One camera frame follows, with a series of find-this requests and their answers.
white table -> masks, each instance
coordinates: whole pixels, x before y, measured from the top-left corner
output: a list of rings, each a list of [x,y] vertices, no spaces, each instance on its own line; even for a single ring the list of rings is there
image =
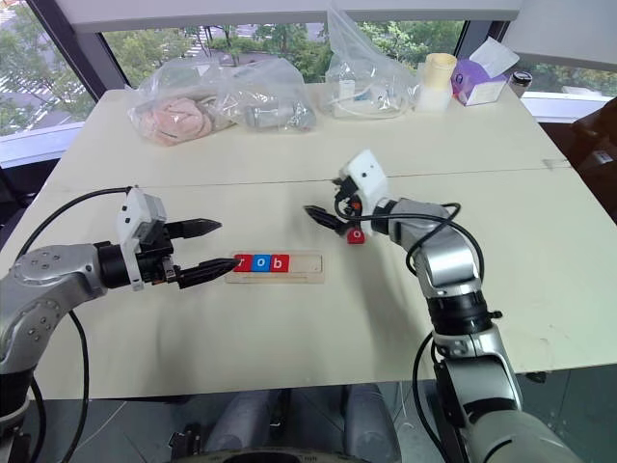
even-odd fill
[[[301,209],[330,207],[334,188],[324,178],[334,177],[366,146],[393,176],[393,194],[462,203],[459,222],[485,252],[485,297],[492,310],[504,313],[498,324],[516,371],[617,362],[617,229],[572,169],[545,165],[543,159],[562,156],[509,91],[496,105],[454,105],[444,119],[432,116],[430,123],[417,114],[389,123],[321,118],[329,137],[250,135],[234,128],[172,150],[136,138],[122,119],[120,99],[121,93],[112,92],[97,105],[0,254],[2,273],[27,234],[56,207],[86,189],[137,182],[163,199],[170,220],[201,216],[223,222],[208,236],[177,241],[178,263],[240,249],[314,250],[324,256],[326,281],[229,285],[220,279],[185,290],[167,285],[141,293],[112,290],[77,309],[90,343],[92,397],[408,379],[431,326],[404,252],[383,236],[348,246]],[[460,121],[467,130],[453,128],[457,137],[435,139],[439,127],[447,132],[444,120]],[[472,121],[492,122],[489,141],[479,139]],[[423,130],[416,131],[415,123]],[[333,127],[356,137],[337,138]],[[407,128],[401,135],[392,127]],[[99,132],[111,130],[114,136],[108,133],[102,144]],[[523,140],[525,150],[504,145],[506,136]],[[245,137],[256,152],[238,151],[249,148]],[[384,142],[393,137],[400,141]],[[439,147],[409,149],[404,156],[403,138],[408,146]],[[120,155],[119,146],[130,152]],[[232,148],[217,152],[212,146]],[[128,159],[125,169],[122,158]],[[277,169],[269,169],[275,160]],[[184,184],[183,176],[189,177]],[[114,240],[120,203],[118,195],[75,207],[36,246]],[[78,346],[74,328],[64,320],[37,370],[45,397],[81,395]],[[421,374],[431,374],[428,364]]]
[[[566,165],[512,92],[494,104],[453,101],[441,115],[353,122],[319,114],[307,134],[264,135],[233,127],[172,149],[145,143],[128,123],[123,91],[105,94],[47,191],[323,180],[371,148],[391,177],[544,169]]]

yellow cup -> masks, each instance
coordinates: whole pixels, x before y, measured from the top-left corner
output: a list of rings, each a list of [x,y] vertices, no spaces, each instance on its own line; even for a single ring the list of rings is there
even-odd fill
[[[448,53],[427,55],[422,85],[433,89],[446,88],[455,67],[456,57]]]

dark chair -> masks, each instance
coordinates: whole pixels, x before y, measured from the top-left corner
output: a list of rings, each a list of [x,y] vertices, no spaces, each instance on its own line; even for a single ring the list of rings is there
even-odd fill
[[[617,224],[617,98],[573,123],[571,131],[574,141],[563,152]]]

person's leg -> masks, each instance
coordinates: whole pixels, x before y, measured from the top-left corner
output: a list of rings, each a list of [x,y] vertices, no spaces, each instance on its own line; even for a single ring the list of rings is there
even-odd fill
[[[371,463],[401,461],[394,423],[375,384],[349,386],[345,407],[345,453]]]
[[[216,422],[205,451],[257,448],[266,444],[280,391],[238,393]]]

floor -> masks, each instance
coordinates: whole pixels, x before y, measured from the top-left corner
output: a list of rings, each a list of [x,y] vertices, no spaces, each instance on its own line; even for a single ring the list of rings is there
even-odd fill
[[[545,384],[533,383],[524,376],[519,380],[524,409],[555,430],[583,461],[614,461],[617,366],[556,371],[548,375]],[[441,462],[417,418],[410,383],[382,383],[379,387],[394,421],[403,462]],[[432,387],[432,382],[425,381],[422,387]],[[339,386],[294,390],[288,428],[274,444],[341,452],[340,394]],[[207,433],[232,397],[196,395],[184,403],[94,400],[72,461],[169,461],[167,444],[172,433],[193,422],[200,423]],[[79,401],[48,400],[46,408],[47,438],[40,461],[60,461],[76,426]],[[31,407],[24,430],[36,435],[36,425]]]

